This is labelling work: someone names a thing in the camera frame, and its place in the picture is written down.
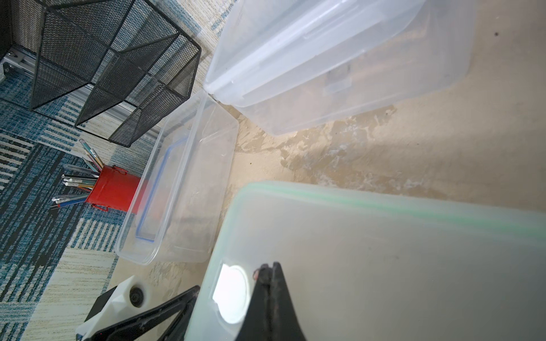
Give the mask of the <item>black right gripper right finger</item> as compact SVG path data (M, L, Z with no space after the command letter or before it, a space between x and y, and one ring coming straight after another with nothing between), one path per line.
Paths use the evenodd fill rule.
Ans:
M270 340L306 340L279 262L270 277Z

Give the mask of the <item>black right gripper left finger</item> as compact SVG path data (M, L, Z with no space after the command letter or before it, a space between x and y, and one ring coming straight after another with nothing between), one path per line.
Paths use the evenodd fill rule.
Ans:
M255 271L255 287L236 340L270 340L271 267L263 264Z

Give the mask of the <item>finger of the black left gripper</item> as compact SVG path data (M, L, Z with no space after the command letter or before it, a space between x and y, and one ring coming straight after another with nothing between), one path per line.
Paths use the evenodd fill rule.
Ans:
M86 340L136 340L170 317L174 319L159 339L183 340L199 293L200 286L193 286L157 307L99 330Z

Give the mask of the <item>blue-rimmed clear lunch box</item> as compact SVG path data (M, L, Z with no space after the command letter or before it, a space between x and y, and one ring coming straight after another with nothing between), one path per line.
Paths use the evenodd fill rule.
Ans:
M115 244L118 257L146 266L153 261L201 263L209 258L233 163L239 122L200 91L175 109L162 127ZM146 179L165 140L189 135L154 242L136 237Z

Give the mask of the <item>blue-rimmed clear lid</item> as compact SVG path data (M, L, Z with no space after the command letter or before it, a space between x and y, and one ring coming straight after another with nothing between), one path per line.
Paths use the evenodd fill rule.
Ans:
M136 238L139 240L154 242L156 239L188 139L189 135L186 134L165 140L154 159L154 167L146 179L136 216Z

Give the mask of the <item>green-rimmed lunch box lid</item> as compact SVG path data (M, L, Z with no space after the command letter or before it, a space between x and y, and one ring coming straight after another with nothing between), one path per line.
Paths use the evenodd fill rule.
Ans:
M279 263L307 340L544 340L545 215L250 183L220 229L187 340L234 340Z

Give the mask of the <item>clear far lunch box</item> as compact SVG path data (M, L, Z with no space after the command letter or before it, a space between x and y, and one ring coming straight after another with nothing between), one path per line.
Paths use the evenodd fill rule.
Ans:
M203 86L275 136L448 87L474 1L238 1Z

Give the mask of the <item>red pencil cup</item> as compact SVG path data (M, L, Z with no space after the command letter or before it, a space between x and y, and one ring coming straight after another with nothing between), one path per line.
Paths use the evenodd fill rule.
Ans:
M104 212L112 209L127 213L139 183L140 178L125 169L104 166L85 202Z

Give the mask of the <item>pens in red cup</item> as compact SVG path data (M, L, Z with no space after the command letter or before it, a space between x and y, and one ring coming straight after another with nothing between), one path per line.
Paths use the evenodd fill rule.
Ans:
M63 170L68 171L68 173L61 175L61 184L67 188L82 190L82 193L52 197L52 204L49 208L51 211L85 203L90 198L92 191L98 186L99 177L106 168L98 152L85 139L79 139L79 142L85 155L83 158L85 167L72 164L63 165Z

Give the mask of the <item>black mesh shelf rack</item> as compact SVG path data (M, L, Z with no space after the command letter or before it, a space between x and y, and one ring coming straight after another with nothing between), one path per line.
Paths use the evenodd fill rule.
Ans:
M64 124L129 147L186 102L200 45L158 1L3 1L1 72L27 76L24 103L47 107L75 99Z

